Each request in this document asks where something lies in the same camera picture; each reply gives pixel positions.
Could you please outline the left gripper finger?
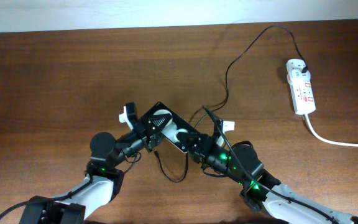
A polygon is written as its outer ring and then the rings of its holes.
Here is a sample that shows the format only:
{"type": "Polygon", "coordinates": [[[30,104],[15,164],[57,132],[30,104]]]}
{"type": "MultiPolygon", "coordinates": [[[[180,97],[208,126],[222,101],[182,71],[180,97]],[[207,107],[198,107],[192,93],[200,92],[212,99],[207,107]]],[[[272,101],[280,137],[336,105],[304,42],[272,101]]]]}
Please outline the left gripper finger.
{"type": "Polygon", "coordinates": [[[149,150],[154,150],[157,146],[161,144],[163,140],[164,140],[163,136],[157,136],[156,138],[152,136],[148,143],[149,150]]]}
{"type": "Polygon", "coordinates": [[[144,116],[143,122],[148,136],[160,134],[172,120],[170,113],[144,116]]]}

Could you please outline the black Galaxy smartphone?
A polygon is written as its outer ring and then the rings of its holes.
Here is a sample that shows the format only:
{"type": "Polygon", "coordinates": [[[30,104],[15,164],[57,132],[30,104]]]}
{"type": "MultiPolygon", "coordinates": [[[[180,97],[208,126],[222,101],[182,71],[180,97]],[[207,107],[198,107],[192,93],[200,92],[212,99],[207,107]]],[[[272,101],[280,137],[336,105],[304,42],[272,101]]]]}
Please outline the black Galaxy smartphone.
{"type": "Polygon", "coordinates": [[[142,117],[144,116],[156,115],[156,114],[165,114],[170,113],[172,115],[172,120],[162,131],[162,134],[165,139],[169,140],[176,148],[181,150],[181,152],[186,153],[185,147],[178,142],[176,138],[176,134],[179,132],[187,132],[187,133],[200,133],[197,131],[192,125],[182,119],[179,115],[174,113],[171,109],[169,109],[166,105],[161,102],[156,103],[151,109],[148,110],[142,117]]]}

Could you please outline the white power strip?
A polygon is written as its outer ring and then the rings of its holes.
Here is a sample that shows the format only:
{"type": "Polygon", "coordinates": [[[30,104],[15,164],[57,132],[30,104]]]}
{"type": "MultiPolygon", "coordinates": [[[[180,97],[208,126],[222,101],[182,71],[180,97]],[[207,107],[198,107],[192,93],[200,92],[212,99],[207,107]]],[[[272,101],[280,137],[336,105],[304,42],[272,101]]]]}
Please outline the white power strip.
{"type": "Polygon", "coordinates": [[[297,115],[310,114],[316,110],[309,75],[287,75],[293,109],[297,115]]]}

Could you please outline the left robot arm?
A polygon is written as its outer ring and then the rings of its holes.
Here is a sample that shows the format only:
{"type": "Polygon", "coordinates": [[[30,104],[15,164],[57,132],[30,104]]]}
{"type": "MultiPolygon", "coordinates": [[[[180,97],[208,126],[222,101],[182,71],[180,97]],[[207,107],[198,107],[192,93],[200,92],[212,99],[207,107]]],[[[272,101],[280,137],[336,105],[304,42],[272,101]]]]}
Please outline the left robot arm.
{"type": "Polygon", "coordinates": [[[84,223],[99,207],[110,203],[121,191],[125,172],[116,167],[143,149],[151,150],[172,124],[167,110],[140,119],[128,111],[119,115],[131,131],[119,139],[107,132],[96,134],[90,142],[91,157],[82,183],[68,192],[46,198],[32,197],[25,203],[20,223],[84,223]]]}

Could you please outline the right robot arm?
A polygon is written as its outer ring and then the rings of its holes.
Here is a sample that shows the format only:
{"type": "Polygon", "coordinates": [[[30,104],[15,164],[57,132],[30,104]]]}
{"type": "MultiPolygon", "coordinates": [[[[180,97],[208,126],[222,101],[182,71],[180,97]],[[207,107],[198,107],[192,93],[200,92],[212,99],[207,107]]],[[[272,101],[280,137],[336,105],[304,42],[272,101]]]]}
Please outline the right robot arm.
{"type": "Polygon", "coordinates": [[[358,223],[358,215],[339,212],[302,197],[272,176],[249,141],[226,150],[207,134],[179,131],[175,140],[194,161],[242,185],[240,196],[253,211],[288,223],[358,223]]]}

